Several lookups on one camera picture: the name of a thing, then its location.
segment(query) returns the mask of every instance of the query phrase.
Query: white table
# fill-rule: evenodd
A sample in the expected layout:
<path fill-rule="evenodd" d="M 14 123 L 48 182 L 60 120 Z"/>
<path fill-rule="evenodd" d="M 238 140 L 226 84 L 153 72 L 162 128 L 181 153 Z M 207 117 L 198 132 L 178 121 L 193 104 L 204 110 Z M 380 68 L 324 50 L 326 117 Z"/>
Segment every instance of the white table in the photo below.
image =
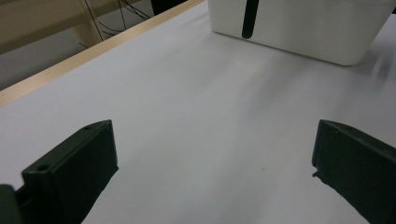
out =
<path fill-rule="evenodd" d="M 0 182 L 112 119 L 120 170 L 84 223 L 367 223 L 311 157 L 320 119 L 396 146 L 395 26 L 343 67 L 212 33 L 202 3 L 1 108 Z"/>

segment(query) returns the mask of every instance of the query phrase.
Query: floor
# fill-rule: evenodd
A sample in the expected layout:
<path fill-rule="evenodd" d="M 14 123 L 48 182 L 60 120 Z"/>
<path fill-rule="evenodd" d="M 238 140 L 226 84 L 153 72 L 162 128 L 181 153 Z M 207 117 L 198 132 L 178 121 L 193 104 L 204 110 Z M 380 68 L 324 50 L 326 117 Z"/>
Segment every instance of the floor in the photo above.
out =
<path fill-rule="evenodd" d="M 134 7 L 152 17 L 152 6 L 149 0 L 142 0 L 133 4 Z M 122 9 L 127 28 L 142 22 L 143 19 L 125 7 Z M 104 26 L 106 38 L 124 30 L 122 16 L 119 10 L 100 17 L 99 22 Z M 86 49 L 74 38 L 72 30 L 65 30 L 51 35 L 19 49 L 14 49 L 0 55 L 0 91 L 49 68 Z"/>

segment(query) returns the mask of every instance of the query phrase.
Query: white box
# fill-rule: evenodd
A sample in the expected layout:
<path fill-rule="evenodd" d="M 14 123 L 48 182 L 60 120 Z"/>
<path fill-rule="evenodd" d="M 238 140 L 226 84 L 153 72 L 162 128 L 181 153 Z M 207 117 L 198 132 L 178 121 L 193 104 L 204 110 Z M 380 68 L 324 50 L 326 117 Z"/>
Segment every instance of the white box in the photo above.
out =
<path fill-rule="evenodd" d="M 248 1 L 255 0 L 207 0 L 212 30 L 242 38 Z M 248 40 L 352 65 L 395 7 L 396 0 L 260 0 Z"/>

